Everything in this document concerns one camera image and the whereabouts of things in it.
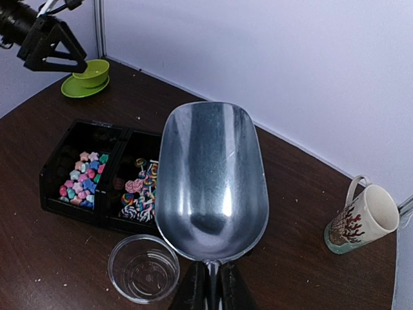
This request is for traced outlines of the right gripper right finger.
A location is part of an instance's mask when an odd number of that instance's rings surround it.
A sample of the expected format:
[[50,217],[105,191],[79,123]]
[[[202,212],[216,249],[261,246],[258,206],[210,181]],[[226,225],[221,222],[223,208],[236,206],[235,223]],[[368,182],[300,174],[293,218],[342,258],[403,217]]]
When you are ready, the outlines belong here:
[[229,262],[222,265],[219,277],[222,287],[223,309],[258,309],[258,305],[235,263]]

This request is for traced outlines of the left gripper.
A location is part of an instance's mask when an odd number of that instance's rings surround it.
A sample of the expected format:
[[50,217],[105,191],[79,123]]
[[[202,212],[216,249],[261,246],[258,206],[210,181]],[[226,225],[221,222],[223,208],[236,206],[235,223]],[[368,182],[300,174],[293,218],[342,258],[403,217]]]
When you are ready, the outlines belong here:
[[[15,42],[20,46],[18,58],[29,70],[45,72],[83,73],[87,69],[86,52],[65,22],[54,16],[37,19],[34,15],[19,14],[16,18]],[[62,44],[65,52],[57,49]]]

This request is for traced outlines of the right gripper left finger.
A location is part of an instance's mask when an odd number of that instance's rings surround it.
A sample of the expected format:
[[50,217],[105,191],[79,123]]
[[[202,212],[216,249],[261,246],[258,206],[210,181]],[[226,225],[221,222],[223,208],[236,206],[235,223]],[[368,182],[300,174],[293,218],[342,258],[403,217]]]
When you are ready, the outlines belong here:
[[203,310],[205,308],[206,267],[192,262],[180,283],[169,310]]

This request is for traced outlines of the clear plastic jar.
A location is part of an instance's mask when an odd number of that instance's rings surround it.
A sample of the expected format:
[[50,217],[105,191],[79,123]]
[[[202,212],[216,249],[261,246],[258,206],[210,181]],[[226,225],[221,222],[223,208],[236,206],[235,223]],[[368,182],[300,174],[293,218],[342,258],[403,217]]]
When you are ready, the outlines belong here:
[[107,271],[112,285],[127,300],[154,304],[176,290],[180,264],[177,254],[164,240],[135,234],[112,249]]

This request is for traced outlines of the metal scoop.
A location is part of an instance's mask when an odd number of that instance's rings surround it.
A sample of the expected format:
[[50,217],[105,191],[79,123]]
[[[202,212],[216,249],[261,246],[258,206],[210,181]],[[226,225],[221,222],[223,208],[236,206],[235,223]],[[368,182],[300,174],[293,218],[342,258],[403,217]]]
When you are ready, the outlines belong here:
[[173,250],[206,265],[208,308],[218,309],[219,268],[252,250],[269,219],[259,140],[243,108],[200,101],[170,113],[159,151],[155,215]]

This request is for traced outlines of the black three-compartment candy tray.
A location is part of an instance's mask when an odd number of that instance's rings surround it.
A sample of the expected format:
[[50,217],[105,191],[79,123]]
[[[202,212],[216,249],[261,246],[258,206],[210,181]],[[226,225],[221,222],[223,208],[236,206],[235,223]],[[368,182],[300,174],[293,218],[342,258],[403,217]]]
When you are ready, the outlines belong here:
[[[161,135],[97,121],[75,120],[44,164],[39,174],[41,208],[93,226],[132,234],[159,235],[155,218],[138,223],[120,218],[123,185],[135,170],[137,158],[158,160]],[[58,200],[59,187],[65,182],[69,164],[83,151],[104,152],[109,161],[97,186],[93,210]]]

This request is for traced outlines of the pile of star candies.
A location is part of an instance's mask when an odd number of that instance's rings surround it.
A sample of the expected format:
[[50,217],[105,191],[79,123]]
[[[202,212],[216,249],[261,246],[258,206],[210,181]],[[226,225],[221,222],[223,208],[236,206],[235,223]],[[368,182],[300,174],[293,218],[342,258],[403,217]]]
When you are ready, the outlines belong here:
[[65,182],[59,187],[58,200],[78,207],[93,210],[97,186],[101,180],[110,155],[104,152],[83,151],[69,164]]

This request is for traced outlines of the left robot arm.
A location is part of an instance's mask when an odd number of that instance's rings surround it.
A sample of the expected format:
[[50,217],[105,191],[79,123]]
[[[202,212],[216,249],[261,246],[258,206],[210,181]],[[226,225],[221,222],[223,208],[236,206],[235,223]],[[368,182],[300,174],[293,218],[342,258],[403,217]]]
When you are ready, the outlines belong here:
[[86,52],[68,25],[56,17],[74,10],[81,1],[46,1],[34,10],[23,1],[1,1],[1,48],[20,46],[17,57],[34,72],[83,73]]

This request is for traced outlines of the green plate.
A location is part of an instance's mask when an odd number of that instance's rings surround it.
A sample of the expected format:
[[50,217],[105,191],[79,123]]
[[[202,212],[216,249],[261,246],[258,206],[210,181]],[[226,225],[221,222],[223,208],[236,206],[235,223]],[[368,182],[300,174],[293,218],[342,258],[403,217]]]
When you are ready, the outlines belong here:
[[61,85],[61,93],[68,98],[86,98],[93,96],[105,89],[108,86],[109,82],[110,77],[107,77],[102,84],[96,87],[87,88],[82,86],[81,82],[75,77],[70,76]]

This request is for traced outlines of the green bowl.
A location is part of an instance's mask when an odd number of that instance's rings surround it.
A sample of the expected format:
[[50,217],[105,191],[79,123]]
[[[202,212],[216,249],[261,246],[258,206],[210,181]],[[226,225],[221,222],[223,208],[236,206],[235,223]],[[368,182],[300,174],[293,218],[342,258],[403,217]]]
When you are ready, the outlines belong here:
[[82,86],[91,88],[102,84],[108,77],[110,63],[104,59],[93,59],[87,62],[87,69],[83,73],[73,73]]

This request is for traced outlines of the pile of swirl lollipops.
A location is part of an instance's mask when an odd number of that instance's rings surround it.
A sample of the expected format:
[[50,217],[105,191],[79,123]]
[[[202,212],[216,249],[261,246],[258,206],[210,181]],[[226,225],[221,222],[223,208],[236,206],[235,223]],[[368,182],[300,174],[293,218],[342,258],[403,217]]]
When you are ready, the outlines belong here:
[[152,223],[155,218],[157,160],[137,158],[133,162],[132,177],[123,185],[120,218],[138,223]]

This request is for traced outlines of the patterned ceramic mug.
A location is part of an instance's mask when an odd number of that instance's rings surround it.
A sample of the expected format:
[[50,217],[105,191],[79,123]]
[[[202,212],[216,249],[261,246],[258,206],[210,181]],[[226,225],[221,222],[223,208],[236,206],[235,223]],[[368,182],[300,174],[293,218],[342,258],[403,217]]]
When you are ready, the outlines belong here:
[[343,210],[325,227],[324,241],[335,254],[345,254],[374,242],[399,226],[399,211],[391,195],[368,176],[350,183]]

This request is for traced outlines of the left aluminium frame post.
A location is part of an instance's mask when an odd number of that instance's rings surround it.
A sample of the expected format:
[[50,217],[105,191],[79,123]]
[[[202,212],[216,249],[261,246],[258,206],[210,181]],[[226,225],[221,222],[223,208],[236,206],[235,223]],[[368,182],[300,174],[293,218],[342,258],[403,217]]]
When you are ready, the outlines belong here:
[[99,57],[106,57],[105,8],[103,0],[93,0],[94,26]]

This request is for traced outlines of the aluminium frame post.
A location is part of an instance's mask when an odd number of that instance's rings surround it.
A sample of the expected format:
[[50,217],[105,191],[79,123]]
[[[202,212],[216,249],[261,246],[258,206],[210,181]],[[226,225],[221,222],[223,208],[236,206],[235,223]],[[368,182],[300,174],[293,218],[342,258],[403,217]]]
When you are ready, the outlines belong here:
[[94,26],[99,57],[106,57],[105,8],[103,0],[93,0]]
[[405,201],[398,205],[398,213],[400,220],[408,218],[412,213],[413,195],[408,197]]

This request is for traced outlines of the right aluminium frame post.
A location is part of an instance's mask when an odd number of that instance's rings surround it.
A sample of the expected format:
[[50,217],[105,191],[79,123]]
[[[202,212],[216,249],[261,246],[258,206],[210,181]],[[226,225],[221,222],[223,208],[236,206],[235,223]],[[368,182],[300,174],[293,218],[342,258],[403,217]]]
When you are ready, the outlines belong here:
[[400,220],[408,218],[412,213],[413,195],[408,197],[405,201],[398,205],[398,213]]

